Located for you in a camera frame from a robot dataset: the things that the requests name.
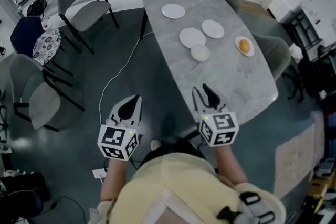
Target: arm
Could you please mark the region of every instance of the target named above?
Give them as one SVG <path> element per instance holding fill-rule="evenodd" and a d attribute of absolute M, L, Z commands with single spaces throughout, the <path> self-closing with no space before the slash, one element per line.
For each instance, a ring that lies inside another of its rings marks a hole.
<path fill-rule="evenodd" d="M 214 151 L 218 173 L 221 176 L 226 177 L 235 186 L 247 182 L 247 177 L 230 146 L 218 146 Z"/>
<path fill-rule="evenodd" d="M 127 162 L 110 159 L 109 168 L 100 191 L 101 201 L 117 200 L 120 191 L 126 185 Z"/>

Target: black strap buckle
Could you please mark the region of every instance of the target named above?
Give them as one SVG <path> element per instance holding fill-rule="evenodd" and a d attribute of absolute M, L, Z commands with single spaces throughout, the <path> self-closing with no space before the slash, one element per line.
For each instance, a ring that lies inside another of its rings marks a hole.
<path fill-rule="evenodd" d="M 249 191 L 247 191 L 245 193 L 242 193 L 239 198 L 242 200 L 242 202 L 244 204 L 246 204 L 248 206 L 256 204 L 256 203 L 261 201 L 258 194 L 252 193 L 252 192 L 249 192 Z"/>
<path fill-rule="evenodd" d="M 217 219 L 225 219 L 230 224 L 233 224 L 239 214 L 241 214 L 241 212 L 233 212 L 229 206 L 226 206 L 218 213 Z"/>
<path fill-rule="evenodd" d="M 269 224 L 275 221 L 275 214 L 272 211 L 259 216 L 259 224 Z"/>

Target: plate with orange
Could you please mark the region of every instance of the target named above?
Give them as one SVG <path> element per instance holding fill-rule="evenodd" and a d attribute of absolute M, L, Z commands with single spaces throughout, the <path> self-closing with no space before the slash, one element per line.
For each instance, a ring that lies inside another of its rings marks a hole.
<path fill-rule="evenodd" d="M 247 37 L 237 37 L 235 40 L 237 49 L 245 56 L 251 57 L 254 55 L 254 46 Z"/>

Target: wire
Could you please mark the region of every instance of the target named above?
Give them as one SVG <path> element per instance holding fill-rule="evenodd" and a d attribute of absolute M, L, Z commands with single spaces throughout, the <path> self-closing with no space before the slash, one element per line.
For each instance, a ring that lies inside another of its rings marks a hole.
<path fill-rule="evenodd" d="M 78 205 L 78 207 L 80 208 L 80 210 L 81 210 L 82 213 L 83 213 L 83 222 L 86 224 L 86 221 L 85 221 L 85 212 L 84 212 L 83 208 L 80 206 L 79 203 L 77 203 L 74 199 L 71 199 L 71 198 L 68 197 L 68 196 L 61 196 L 61 197 L 59 197 L 59 198 L 56 200 L 56 202 L 54 202 L 54 203 L 51 205 L 50 210 L 54 209 L 54 208 L 56 207 L 58 201 L 61 200 L 61 199 L 68 199 L 68 200 L 71 200 L 71 201 L 73 201 L 76 205 Z"/>
<path fill-rule="evenodd" d="M 85 221 L 85 212 L 84 212 L 83 208 L 80 206 L 80 204 L 79 204 L 78 202 L 76 202 L 74 199 L 72 199 L 72 198 L 70 198 L 70 197 L 68 197 L 68 196 L 61 196 L 61 197 L 59 197 L 59 198 L 56 200 L 56 202 L 54 202 L 54 203 L 50 206 L 50 208 L 49 208 L 48 210 L 46 210 L 46 211 L 44 211 L 44 212 L 38 214 L 38 215 L 35 216 L 35 217 L 41 216 L 41 215 L 43 215 L 43 214 L 45 214 L 45 213 L 47 213 L 47 212 L 49 212 L 49 211 L 51 211 L 51 210 L 54 210 L 54 208 L 57 206 L 58 201 L 61 200 L 61 199 L 68 199 L 68 200 L 71 200 L 71 201 L 73 201 L 76 205 L 78 205 L 78 207 L 80 208 L 80 210 L 82 211 L 82 214 L 83 214 L 83 221 L 84 221 L 84 223 L 86 224 L 86 221 Z M 21 220 L 19 220 L 18 222 L 16 222 L 15 224 L 17 224 L 17 223 L 19 223 L 19 222 L 21 222 L 21 221 L 24 221 L 24 220 L 27 220 L 27 219 L 21 219 Z"/>
<path fill-rule="evenodd" d="M 138 170 L 138 168 L 136 168 L 136 166 L 135 166 L 135 164 L 134 164 L 134 161 L 133 161 L 132 157 L 130 157 L 130 162 L 131 162 L 131 164 L 133 165 L 134 169 L 135 169 L 135 170 Z"/>
<path fill-rule="evenodd" d="M 49 212 L 50 210 L 51 210 L 51 208 L 49 208 L 47 211 L 44 211 L 43 213 L 39 214 L 39 216 L 45 214 L 46 212 Z"/>
<path fill-rule="evenodd" d="M 146 37 L 146 36 L 150 35 L 151 33 L 153 33 L 153 32 L 150 32 L 150 33 L 144 35 L 143 37 Z M 101 94 L 101 98 L 100 98 L 99 106 L 98 106 L 98 109 L 99 109 L 100 125 L 102 124 L 102 122 L 101 122 L 101 120 L 102 120 L 102 119 L 101 119 L 101 112 L 100 112 L 100 103 L 101 103 L 101 100 L 102 100 L 103 97 L 104 97 L 105 89 L 106 89 L 107 86 L 110 84 L 110 82 L 111 82 L 112 80 L 114 80 L 117 76 L 119 76 L 119 74 L 121 73 L 121 71 L 128 65 L 128 63 L 130 62 L 130 59 L 131 59 L 131 57 L 132 57 L 132 55 L 133 55 L 133 53 L 134 53 L 134 50 L 135 50 L 135 48 L 137 47 L 139 41 L 140 41 L 140 39 L 138 39 L 137 44 L 135 44 L 135 46 L 134 46 L 134 48 L 133 48 L 133 50 L 132 50 L 132 52 L 131 52 L 131 55 L 130 55 L 129 58 L 128 58 L 127 63 L 120 69 L 120 71 L 118 72 L 118 74 L 117 74 L 116 76 L 114 76 L 112 79 L 110 79 L 110 81 L 106 84 L 106 86 L 105 86 L 104 89 L 103 89 L 103 93 Z"/>

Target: gray chair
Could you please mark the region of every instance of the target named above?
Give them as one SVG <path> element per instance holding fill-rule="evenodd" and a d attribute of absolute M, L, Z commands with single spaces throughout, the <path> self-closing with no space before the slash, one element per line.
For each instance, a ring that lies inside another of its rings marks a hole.
<path fill-rule="evenodd" d="M 286 42 L 279 37 L 267 37 L 252 33 L 268 63 L 276 81 L 290 63 L 290 52 Z"/>
<path fill-rule="evenodd" d="M 38 81 L 40 84 L 33 91 L 29 102 L 22 103 L 25 87 L 33 76 L 34 81 Z M 60 97 L 64 97 L 81 111 L 84 111 L 83 107 L 58 89 L 54 82 L 73 87 L 71 83 L 51 75 L 37 61 L 26 55 L 19 54 L 15 56 L 9 67 L 9 79 L 12 85 L 15 115 L 30 121 L 35 129 L 44 126 L 47 129 L 58 132 L 58 129 L 46 124 L 59 110 Z M 28 108 L 29 116 L 20 112 L 19 108 Z"/>
<path fill-rule="evenodd" d="M 239 13 L 240 11 L 240 1 L 239 0 L 225 0 L 230 7 L 236 12 Z"/>
<path fill-rule="evenodd" d="M 83 44 L 89 49 L 92 54 L 95 54 L 93 50 L 86 44 L 84 39 L 79 35 L 78 32 L 83 32 L 89 29 L 96 21 L 101 19 L 101 17 L 109 10 L 114 21 L 116 28 L 119 28 L 117 20 L 111 9 L 111 4 L 108 0 L 105 1 L 92 1 L 82 7 L 72 18 L 71 22 L 65 16 L 66 11 L 72 5 L 75 0 L 57 0 L 58 3 L 58 15 L 67 24 L 73 35 L 78 41 L 83 42 Z"/>

